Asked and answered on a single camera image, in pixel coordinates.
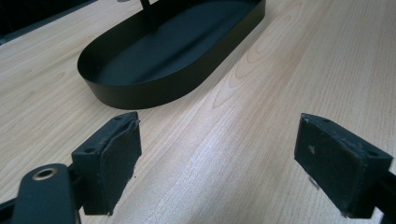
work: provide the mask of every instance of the black plastic part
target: black plastic part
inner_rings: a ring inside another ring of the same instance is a hole
[[[0,224],[9,224],[12,219],[16,199],[0,204]]]
[[[372,216],[375,186],[389,174],[388,153],[328,119],[302,114],[294,155],[344,216]]]
[[[12,223],[80,223],[65,165],[41,166],[22,179]]]
[[[388,173],[377,183],[375,206],[384,213],[382,224],[396,224],[396,176],[394,174]]]
[[[141,154],[136,112],[111,119],[72,153],[74,171],[85,178],[85,214],[112,214]]]
[[[142,3],[78,59],[96,97],[116,108],[163,105],[194,90],[265,15],[265,0]]]

